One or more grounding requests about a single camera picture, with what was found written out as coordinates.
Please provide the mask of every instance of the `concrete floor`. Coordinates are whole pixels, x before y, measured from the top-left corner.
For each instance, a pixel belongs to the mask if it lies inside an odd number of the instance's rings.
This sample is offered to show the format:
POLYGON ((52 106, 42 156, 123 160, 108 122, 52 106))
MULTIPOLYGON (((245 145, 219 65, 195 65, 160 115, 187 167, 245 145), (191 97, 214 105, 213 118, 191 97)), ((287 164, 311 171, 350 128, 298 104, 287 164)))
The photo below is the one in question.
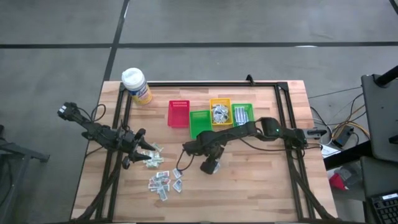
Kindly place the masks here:
MULTIPOLYGON (((0 44, 110 44, 122 4, 3 0, 0 44)), ((120 42, 398 41, 397 20, 387 0, 132 0, 120 42)), ((59 119, 56 111, 65 101, 88 110, 95 106, 109 52, 0 49, 5 137, 51 154, 48 164, 29 166, 13 223, 68 220, 87 141, 81 128, 59 119)), ((148 80, 242 80, 251 74, 257 80, 304 80, 308 95, 316 96, 360 86, 361 75, 384 73, 397 65, 397 58, 398 47, 119 49, 110 80, 120 80, 129 67, 141 68, 148 80)), ((359 93, 310 103, 328 121, 359 93)), ((348 110, 331 122, 345 119, 348 110)), ((359 123, 366 126, 366 118, 359 123)), ((339 217, 363 221, 360 202, 340 195, 335 199, 339 217)))

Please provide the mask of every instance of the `white lid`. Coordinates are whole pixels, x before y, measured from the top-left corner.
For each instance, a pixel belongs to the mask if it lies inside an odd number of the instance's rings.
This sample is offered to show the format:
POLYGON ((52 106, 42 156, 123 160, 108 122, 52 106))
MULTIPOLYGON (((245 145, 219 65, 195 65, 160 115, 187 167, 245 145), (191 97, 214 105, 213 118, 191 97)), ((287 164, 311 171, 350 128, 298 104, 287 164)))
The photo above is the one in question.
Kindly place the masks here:
POLYGON ((138 68, 129 68, 122 73, 122 81, 126 88, 134 89, 140 87, 145 82, 145 78, 138 68))

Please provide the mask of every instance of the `wooden table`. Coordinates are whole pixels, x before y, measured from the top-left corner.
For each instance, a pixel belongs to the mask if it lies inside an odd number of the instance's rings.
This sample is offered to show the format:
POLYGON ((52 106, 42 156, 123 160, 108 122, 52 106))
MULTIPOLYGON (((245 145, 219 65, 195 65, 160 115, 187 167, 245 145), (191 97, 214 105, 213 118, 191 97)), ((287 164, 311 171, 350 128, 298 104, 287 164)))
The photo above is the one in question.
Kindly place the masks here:
MULTIPOLYGON (((298 128, 313 128, 304 82, 288 81, 288 83, 298 128)), ((107 110, 100 120, 102 124, 112 124, 119 84, 119 82, 104 83, 99 103, 104 103, 107 110)), ((161 156, 165 158, 165 162, 158 169, 148 169, 142 162, 132 164, 128 170, 122 169, 114 214, 115 222, 296 221, 285 152, 257 151, 238 140, 227 144, 221 157, 221 169, 213 175, 205 174, 199 169, 205 157, 196 157, 191 167, 183 173, 182 193, 177 193, 170 185, 167 201, 160 201, 159 196, 147 188, 148 179, 157 171, 171 171, 175 168, 182 143, 191 140, 188 128, 174 129, 167 126, 169 100, 190 100, 190 110, 193 111, 208 110, 210 98, 231 98, 232 103, 252 103, 256 119, 270 116, 279 120, 273 88, 152 87, 151 90, 154 94, 152 102, 145 106, 132 105, 129 125, 135 131, 145 128, 147 142, 156 142, 164 147, 161 156)), ((284 111, 285 117, 288 118, 287 109, 284 111)), ((245 140, 266 149, 284 148, 281 140, 274 142, 261 142, 255 138, 245 138, 245 140)), ((88 152, 97 147, 97 143, 90 143, 88 152)), ((82 214, 98 193, 105 157, 106 150, 100 150, 86 158, 72 218, 82 214)), ((184 154, 179 166, 185 167, 189 161, 190 157, 184 154)), ((328 212, 336 217, 336 208, 319 149, 306 151, 305 165, 312 192, 328 212)), ((302 192, 300 196, 303 211, 306 213, 302 192)))

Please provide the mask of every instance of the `disinfecting wipes container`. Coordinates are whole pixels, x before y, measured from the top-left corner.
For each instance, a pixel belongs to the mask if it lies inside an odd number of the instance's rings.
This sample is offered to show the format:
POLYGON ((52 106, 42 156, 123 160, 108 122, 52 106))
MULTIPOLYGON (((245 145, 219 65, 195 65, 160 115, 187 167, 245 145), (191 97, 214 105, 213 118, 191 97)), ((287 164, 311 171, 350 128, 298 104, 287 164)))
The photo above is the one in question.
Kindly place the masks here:
POLYGON ((144 74, 138 68, 129 68, 124 71, 122 73, 122 81, 137 104, 144 105, 152 100, 152 93, 144 74))

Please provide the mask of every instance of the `yellow basket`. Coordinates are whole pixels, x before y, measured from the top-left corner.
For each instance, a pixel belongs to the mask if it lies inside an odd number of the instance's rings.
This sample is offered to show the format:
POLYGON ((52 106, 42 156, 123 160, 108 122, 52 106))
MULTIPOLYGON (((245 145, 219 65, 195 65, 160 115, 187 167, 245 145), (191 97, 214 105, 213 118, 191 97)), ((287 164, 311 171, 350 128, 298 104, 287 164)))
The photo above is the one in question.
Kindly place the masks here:
POLYGON ((232 124, 233 117, 232 117, 232 110, 231 110, 231 99, 229 99, 229 98, 210 99, 210 111, 211 111, 211 123, 212 123, 212 125, 221 126, 221 125, 230 125, 230 124, 232 124), (228 108, 228 120, 226 120, 225 123, 216 124, 216 123, 213 122, 213 105, 225 105, 228 108))

